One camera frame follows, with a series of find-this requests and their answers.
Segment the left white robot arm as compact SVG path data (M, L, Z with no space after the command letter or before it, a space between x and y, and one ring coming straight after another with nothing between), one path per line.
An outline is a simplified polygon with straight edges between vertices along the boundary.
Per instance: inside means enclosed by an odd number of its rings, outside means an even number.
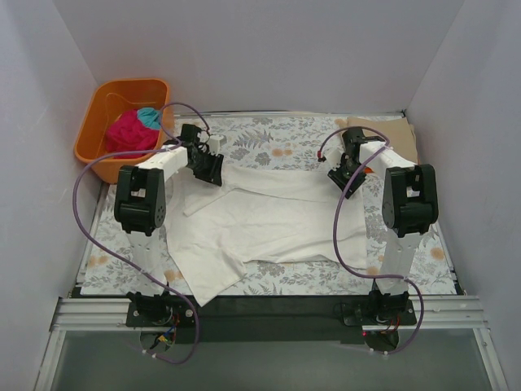
M167 279L160 266L160 228L167 212L166 182L181 169L189 169L196 179L213 186L221 186L224 156L221 147L226 136L207 137L196 125L184 124L177 141L169 140L149 159L138 165L120 168L114 215L121 224L132 250L132 263L153 287L139 288L127 297L136 311L157 326L167 324L173 317L173 306Z

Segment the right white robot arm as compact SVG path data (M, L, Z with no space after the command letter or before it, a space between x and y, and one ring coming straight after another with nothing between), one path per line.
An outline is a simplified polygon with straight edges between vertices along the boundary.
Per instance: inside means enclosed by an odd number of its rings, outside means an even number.
M317 154L320 161L329 163L328 177L342 191L333 229L339 229L343 203L361 188L368 169L383 180L381 215L387 228L383 264L377 275L344 267L373 283L367 295L340 306L344 322L349 326L414 324L409 290L417 286L409 273L423 236L439 216L436 172L432 165L420 165L396 153L387 136L368 126L348 126L338 133L343 151Z

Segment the white t shirt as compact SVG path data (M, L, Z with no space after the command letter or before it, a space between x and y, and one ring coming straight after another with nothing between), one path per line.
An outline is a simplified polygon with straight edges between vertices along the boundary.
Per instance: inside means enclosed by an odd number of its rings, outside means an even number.
M341 191L324 173L228 165L219 187L182 169L167 188L168 251L199 305L241 280L250 261L335 261L337 247L366 268L361 193L344 202L335 231Z

